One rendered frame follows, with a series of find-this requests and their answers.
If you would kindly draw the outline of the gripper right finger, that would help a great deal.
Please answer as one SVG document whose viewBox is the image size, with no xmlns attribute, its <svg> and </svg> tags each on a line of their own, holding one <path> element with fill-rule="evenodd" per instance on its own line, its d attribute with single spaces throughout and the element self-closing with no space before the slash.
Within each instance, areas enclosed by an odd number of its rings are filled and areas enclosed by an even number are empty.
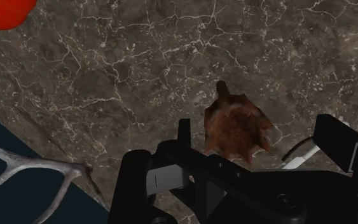
<svg viewBox="0 0 358 224">
<path fill-rule="evenodd" d="M 342 171 L 358 173 L 358 132 L 330 114 L 317 115 L 313 142 Z"/>
</svg>

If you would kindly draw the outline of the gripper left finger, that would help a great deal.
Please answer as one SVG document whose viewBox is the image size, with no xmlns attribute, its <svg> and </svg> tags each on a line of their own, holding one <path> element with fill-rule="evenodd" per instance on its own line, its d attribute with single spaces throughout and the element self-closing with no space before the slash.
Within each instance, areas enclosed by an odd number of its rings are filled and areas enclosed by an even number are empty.
<svg viewBox="0 0 358 224">
<path fill-rule="evenodd" d="M 107 224 L 178 224 L 169 213 L 154 206 L 158 193 L 189 186 L 189 172 L 166 159 L 170 145 L 191 145 L 191 122 L 179 120 L 177 138 L 161 142 L 155 153 L 131 150 L 124 154 Z"/>
</svg>

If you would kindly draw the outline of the brown furry toy animal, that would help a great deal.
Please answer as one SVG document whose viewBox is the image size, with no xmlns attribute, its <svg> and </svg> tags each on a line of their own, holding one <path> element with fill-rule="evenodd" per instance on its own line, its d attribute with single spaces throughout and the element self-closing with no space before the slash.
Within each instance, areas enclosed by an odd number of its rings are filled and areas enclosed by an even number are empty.
<svg viewBox="0 0 358 224">
<path fill-rule="evenodd" d="M 271 151 L 265 132 L 273 123 L 245 94 L 230 93 L 225 81 L 216 83 L 216 92 L 217 99 L 204 110 L 204 150 L 251 165 L 257 150 Z"/>
</svg>

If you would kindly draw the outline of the grey antler-shaped branch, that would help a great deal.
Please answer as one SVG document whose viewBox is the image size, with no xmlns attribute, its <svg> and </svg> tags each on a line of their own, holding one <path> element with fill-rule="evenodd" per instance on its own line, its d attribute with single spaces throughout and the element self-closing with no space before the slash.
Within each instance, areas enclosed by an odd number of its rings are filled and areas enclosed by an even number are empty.
<svg viewBox="0 0 358 224">
<path fill-rule="evenodd" d="M 64 180 L 49 207 L 32 224 L 43 224 L 59 207 L 72 181 L 82 177 L 95 194 L 95 200 L 103 207 L 107 207 L 106 200 L 92 179 L 93 165 L 84 162 L 65 162 L 49 158 L 32 158 L 17 155 L 16 153 L 0 148 L 0 159 L 6 162 L 7 167 L 0 175 L 0 186 L 25 169 L 51 169 L 64 175 Z"/>
</svg>

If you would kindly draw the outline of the red round fruit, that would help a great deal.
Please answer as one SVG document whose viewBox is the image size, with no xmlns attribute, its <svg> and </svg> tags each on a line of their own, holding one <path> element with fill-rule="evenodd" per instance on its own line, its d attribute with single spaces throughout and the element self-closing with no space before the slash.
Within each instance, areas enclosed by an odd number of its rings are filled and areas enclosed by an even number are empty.
<svg viewBox="0 0 358 224">
<path fill-rule="evenodd" d="M 0 0 L 0 31 L 10 30 L 25 22 L 38 0 Z"/>
</svg>

